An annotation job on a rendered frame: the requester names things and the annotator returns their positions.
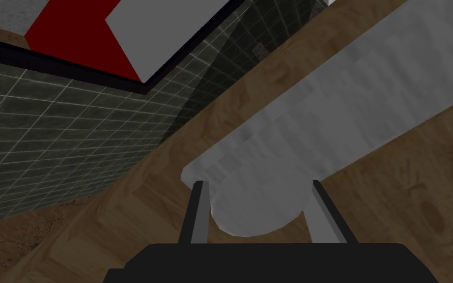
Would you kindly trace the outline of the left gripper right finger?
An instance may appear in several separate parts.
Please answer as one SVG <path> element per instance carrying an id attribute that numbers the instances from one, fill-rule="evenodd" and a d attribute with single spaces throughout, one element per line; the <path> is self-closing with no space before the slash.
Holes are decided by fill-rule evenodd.
<path id="1" fill-rule="evenodd" d="M 313 243 L 359 243 L 318 180 L 312 181 L 310 199 L 303 213 Z"/>

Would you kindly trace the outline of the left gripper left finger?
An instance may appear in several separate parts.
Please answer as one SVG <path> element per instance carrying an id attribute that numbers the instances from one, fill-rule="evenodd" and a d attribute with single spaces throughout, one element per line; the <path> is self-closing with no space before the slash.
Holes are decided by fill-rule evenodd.
<path id="1" fill-rule="evenodd" d="M 192 186 L 178 243 L 207 243 L 209 215 L 210 196 L 208 182 L 198 180 Z"/>

